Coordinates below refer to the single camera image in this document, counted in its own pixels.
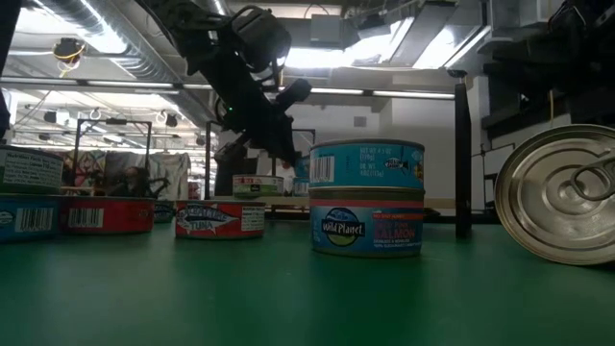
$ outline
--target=red can label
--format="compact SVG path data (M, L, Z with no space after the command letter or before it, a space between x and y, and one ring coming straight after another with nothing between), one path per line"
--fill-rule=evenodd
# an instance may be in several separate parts
M178 202L176 235L250 237L262 235L264 227L264 206Z
M74 200L63 208L61 223L70 233L150 232L154 227L154 201Z

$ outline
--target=barcode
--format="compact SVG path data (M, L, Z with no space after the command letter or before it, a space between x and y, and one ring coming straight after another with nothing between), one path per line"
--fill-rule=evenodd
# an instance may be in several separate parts
M335 157L314 159L309 163L309 168L309 180L312 183L332 183L335 178Z
M18 209L15 222L16 232L51 231L54 221L53 208Z
M68 212L68 227L102 228L104 216L103 209L71 209Z
M295 193L297 193L297 194L306 194L306 193L308 193L308 184L307 183L295 184Z

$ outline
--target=red tuna can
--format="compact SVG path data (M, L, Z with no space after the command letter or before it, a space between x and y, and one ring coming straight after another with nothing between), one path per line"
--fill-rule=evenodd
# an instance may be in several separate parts
M66 197L61 203L61 229L73 235L151 232L155 203L148 198Z
M202 239L261 237L265 204L234 201L178 201L175 236Z

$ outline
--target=blue can label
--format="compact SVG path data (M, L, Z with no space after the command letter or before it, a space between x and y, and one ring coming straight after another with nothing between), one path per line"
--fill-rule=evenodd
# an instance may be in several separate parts
M58 232L57 200L0 200L0 241L55 235Z
M295 175L299 178L309 177L309 156L297 159L295 163Z
M295 178L292 180L292 194L297 197L308 196L309 179Z
M313 246L349 254L418 253L423 232L422 203L370 206L379 202L310 201Z
M310 153L309 184L423 188L423 150L388 143L323 146Z

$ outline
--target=nutrition facts label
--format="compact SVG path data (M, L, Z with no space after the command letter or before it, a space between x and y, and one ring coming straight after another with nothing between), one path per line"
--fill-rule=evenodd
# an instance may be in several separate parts
M0 173L3 173L1 178L4 184L58 187L62 178L62 162L41 155L5 150L0 151Z
M241 231L262 231L265 228L264 207L243 207L241 209Z

